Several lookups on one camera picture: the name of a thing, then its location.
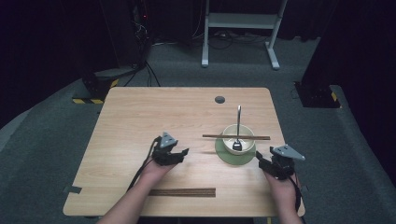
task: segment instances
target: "table top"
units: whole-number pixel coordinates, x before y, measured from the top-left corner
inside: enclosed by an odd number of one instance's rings
[[[225,99],[223,104],[215,101]],[[126,88],[110,90],[93,130],[73,187],[64,205],[68,216],[102,216],[128,189],[147,157],[154,138],[168,132],[177,145],[189,148],[184,161],[155,189],[216,188],[216,197],[148,196],[142,216],[152,217],[274,217],[276,210],[259,161],[245,165],[224,162],[214,138],[236,123],[255,135],[256,148],[270,159],[269,147],[285,145],[270,92],[265,88]],[[302,204],[299,215],[304,214]]]

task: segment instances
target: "wooden chopsticks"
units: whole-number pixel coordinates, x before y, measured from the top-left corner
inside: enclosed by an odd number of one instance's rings
[[[176,197],[216,197],[216,188],[205,189],[152,189],[150,196],[176,196]]]
[[[271,140],[270,136],[250,136],[250,135],[224,135],[224,134],[203,134],[202,137],[212,138],[236,138],[239,139],[251,139],[251,140]]]

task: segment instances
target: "spoon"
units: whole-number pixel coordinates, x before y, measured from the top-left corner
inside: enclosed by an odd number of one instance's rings
[[[241,122],[241,105],[238,106],[238,121],[236,123],[236,139],[233,143],[233,150],[242,151],[242,144],[239,141],[239,123]]]

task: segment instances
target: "forearm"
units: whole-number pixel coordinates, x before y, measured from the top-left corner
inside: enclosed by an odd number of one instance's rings
[[[278,217],[281,224],[302,224],[294,207],[278,207]]]
[[[99,220],[98,223],[136,223],[149,195],[151,187],[137,181],[122,198]]]

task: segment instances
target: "hazard tape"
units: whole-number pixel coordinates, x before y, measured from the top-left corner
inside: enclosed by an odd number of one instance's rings
[[[110,89],[116,87],[117,84],[119,84],[118,79],[111,82]],[[73,98],[73,102],[78,105],[88,105],[88,104],[101,105],[105,102],[105,100],[90,99],[90,98]]]
[[[105,101],[101,99],[73,98],[73,102],[78,105],[87,105],[87,104],[101,105]]]

